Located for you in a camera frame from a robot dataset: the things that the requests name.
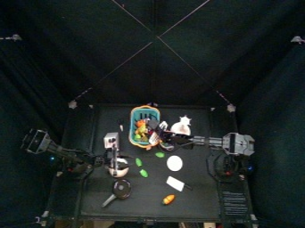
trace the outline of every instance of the teal basket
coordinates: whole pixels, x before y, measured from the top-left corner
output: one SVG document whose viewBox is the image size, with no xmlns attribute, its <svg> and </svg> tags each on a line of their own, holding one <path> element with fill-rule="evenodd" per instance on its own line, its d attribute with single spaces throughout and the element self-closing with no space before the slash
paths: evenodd
<svg viewBox="0 0 305 228">
<path fill-rule="evenodd" d="M 130 131 L 129 131 L 129 141 L 141 148 L 152 147 L 149 142 L 136 141 L 136 131 L 137 131 L 137 121 L 145 118 L 156 119 L 160 122 L 160 111 L 157 108 L 148 105 L 136 107 L 130 113 Z"/>
</svg>

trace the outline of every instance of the black enclosure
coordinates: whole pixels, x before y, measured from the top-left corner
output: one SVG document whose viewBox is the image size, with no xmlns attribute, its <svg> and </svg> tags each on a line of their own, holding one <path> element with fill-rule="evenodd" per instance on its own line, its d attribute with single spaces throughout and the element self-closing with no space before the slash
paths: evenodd
<svg viewBox="0 0 305 228">
<path fill-rule="evenodd" d="M 2 1 L 0 227 L 39 227 L 50 198 L 55 166 L 21 150 L 29 129 L 72 143 L 76 110 L 149 102 L 236 106 L 261 227 L 305 227 L 304 25 L 302 0 Z"/>
</svg>

